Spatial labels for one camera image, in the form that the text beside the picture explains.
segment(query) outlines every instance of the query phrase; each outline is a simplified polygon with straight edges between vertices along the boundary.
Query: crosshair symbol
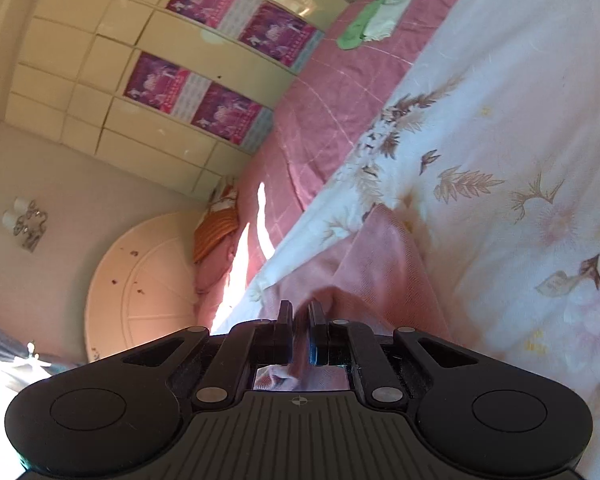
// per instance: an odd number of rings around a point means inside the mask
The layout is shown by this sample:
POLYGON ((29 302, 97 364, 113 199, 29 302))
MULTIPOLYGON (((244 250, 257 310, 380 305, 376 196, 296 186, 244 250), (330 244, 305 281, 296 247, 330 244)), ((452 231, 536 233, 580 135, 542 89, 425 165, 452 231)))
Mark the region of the crosshair symbol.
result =
POLYGON ((301 397, 301 396, 297 396, 291 399, 291 402, 294 403, 296 406, 304 406, 307 402, 311 402, 309 399, 307 399, 306 397, 301 397))

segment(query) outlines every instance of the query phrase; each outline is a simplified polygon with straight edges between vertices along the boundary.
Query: leaf pattern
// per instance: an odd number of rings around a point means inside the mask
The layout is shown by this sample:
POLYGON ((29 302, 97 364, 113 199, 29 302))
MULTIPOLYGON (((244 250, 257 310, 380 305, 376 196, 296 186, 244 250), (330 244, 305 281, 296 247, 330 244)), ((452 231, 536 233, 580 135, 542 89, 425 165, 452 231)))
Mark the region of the leaf pattern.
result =
POLYGON ((382 202, 379 176, 380 167, 376 163, 367 164, 355 173, 355 186, 360 193, 361 202, 368 208, 382 202))
POLYGON ((345 211, 343 219, 334 218, 333 220, 329 220, 327 222, 327 227, 324 229, 324 234, 322 235, 322 243, 326 243, 330 238, 333 237, 346 238, 347 236, 353 234, 354 229, 347 224, 346 218, 347 212, 345 211))
POLYGON ((584 260, 580 264, 580 270, 578 275, 583 278, 590 278, 596 284, 596 289, 600 290, 600 273, 598 272, 598 262, 600 260, 600 254, 596 254, 589 260, 584 260))
POLYGON ((419 132, 422 128, 423 114, 421 111, 435 104, 439 99, 449 95, 462 81, 462 76, 455 76, 449 79, 440 88, 429 92, 411 96, 406 94, 394 106, 386 107, 382 110, 382 120, 387 124, 394 124, 396 131, 408 130, 412 133, 419 132))
POLYGON ((542 171, 540 171, 538 173, 538 176, 536 177, 536 179, 531 184, 529 184, 528 192, 523 193, 523 192, 515 191, 512 193, 513 205, 511 207, 511 209, 513 209, 513 211, 520 212, 518 219, 516 220, 516 223, 520 222, 526 215, 525 204, 526 204, 527 200, 531 200, 532 198, 541 198, 545 202, 548 202, 549 204, 553 204, 555 196, 558 193, 558 190, 560 189, 562 184, 564 184, 564 180, 561 180, 558 183, 558 185, 555 186, 551 191, 545 193, 545 192, 542 192, 541 182, 542 182, 542 171))
POLYGON ((414 134, 415 132, 422 131, 422 124, 424 122, 424 113, 421 111, 411 112, 410 114, 403 115, 395 121, 394 131, 407 130, 414 134))
POLYGON ((438 160, 442 155, 436 155, 437 150, 431 150, 430 152, 425 153, 420 157, 420 173, 424 173, 424 170, 427 169, 429 164, 433 164, 436 160, 438 160))
POLYGON ((536 286, 536 290, 547 298, 560 298, 569 294, 582 279, 582 276, 567 276, 566 272, 559 270, 536 286))
POLYGON ((567 276, 563 270, 558 270, 549 276, 544 282, 536 286, 536 290, 547 298, 560 298, 568 295, 583 280, 593 280, 596 289, 600 290, 600 272, 598 271, 598 262, 600 254, 596 254, 589 260, 584 260, 580 264, 580 269, 576 276, 567 276))
POLYGON ((480 173, 480 171, 461 171, 458 173, 460 166, 455 166, 443 171, 437 177, 440 179, 440 184, 435 186, 433 195, 436 200, 449 203, 449 198, 458 201, 458 195, 467 198, 480 196, 480 193, 490 194, 490 187, 504 184, 504 180, 493 178, 491 173, 480 173))
POLYGON ((385 157, 391 157, 395 160, 395 150, 400 144, 400 134, 398 132, 391 132, 382 141, 380 145, 380 153, 385 157))

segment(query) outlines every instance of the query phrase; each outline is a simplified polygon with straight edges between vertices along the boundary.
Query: ridged surface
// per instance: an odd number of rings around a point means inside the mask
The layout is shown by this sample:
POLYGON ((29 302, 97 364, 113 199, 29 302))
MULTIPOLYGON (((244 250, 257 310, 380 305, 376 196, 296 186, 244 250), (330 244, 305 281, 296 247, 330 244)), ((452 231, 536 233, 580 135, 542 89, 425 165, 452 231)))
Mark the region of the ridged surface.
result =
MULTIPOLYGON (((43 478, 26 474, 22 480, 43 478)), ((200 413, 171 449, 118 480, 469 480, 437 459, 403 416, 353 392, 248 392, 200 413)), ((563 473, 556 480, 575 480, 563 473)))

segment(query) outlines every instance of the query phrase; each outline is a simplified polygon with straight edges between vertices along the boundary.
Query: pillow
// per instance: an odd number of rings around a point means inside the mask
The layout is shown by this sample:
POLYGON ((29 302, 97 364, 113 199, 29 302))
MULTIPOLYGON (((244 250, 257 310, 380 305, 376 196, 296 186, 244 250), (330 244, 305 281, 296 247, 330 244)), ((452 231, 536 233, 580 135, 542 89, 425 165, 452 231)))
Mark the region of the pillow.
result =
POLYGON ((237 197, 235 178, 223 177, 211 193, 210 205, 193 234, 193 263, 238 229, 237 197))

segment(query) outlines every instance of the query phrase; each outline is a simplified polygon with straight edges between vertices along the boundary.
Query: curtain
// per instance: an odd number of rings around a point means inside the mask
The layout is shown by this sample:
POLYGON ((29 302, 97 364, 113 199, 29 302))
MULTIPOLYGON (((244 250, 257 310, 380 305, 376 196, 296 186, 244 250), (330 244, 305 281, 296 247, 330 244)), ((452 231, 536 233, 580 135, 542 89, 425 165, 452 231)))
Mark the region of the curtain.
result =
POLYGON ((35 344, 23 344, 0 330, 0 383, 19 392, 29 384, 78 365, 61 358, 37 354, 35 344))

